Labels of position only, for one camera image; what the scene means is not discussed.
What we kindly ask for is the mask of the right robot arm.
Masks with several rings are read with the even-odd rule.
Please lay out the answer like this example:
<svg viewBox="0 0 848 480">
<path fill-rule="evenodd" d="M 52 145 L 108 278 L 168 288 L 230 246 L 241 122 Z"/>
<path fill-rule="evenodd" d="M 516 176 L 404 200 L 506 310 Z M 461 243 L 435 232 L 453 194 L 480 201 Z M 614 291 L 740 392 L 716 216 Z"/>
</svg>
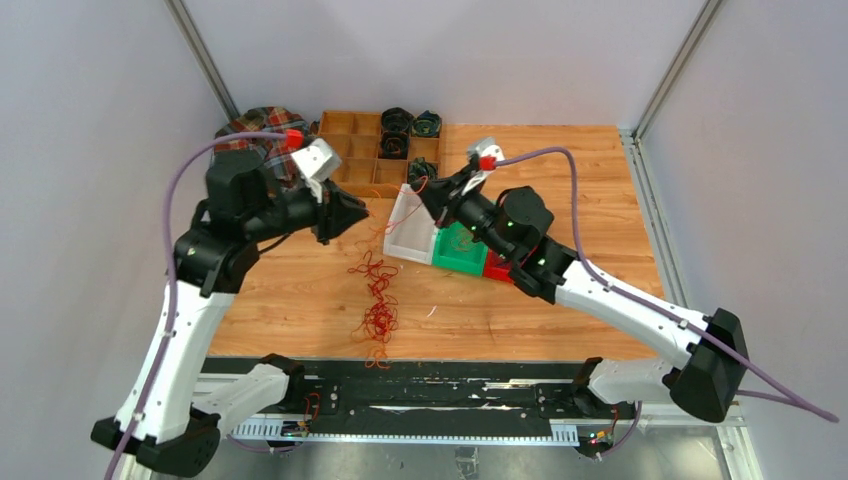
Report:
<svg viewBox="0 0 848 480">
<path fill-rule="evenodd" d="M 725 420 L 747 371 L 741 321 L 670 304 L 600 270 L 552 239 L 554 215 L 529 186 L 486 198 L 470 176 L 418 180 L 412 189 L 437 227 L 461 224 L 507 262 L 513 284 L 552 305 L 582 311 L 653 349 L 654 361 L 589 359 L 571 390 L 574 408 L 595 417 L 610 404 L 670 401 L 694 418 Z"/>
</svg>

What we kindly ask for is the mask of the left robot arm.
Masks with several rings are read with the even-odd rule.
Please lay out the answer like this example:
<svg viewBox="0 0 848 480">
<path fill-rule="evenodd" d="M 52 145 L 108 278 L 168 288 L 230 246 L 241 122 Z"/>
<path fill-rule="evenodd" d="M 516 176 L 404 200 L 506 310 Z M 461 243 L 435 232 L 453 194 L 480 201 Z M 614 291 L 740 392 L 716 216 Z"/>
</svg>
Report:
<svg viewBox="0 0 848 480">
<path fill-rule="evenodd" d="M 211 341 L 259 261 L 260 244 L 301 230 L 327 244 L 368 215 L 332 180 L 340 156 L 324 141 L 294 151 L 298 183 L 283 189 L 253 151 L 220 153 L 205 175 L 207 196 L 179 238 L 163 235 L 167 283 L 156 336 L 118 412 L 97 421 L 92 440 L 150 471 L 192 478 L 222 439 L 261 410 L 298 411 L 304 367 L 270 354 L 238 380 L 201 399 L 195 385 Z"/>
</svg>

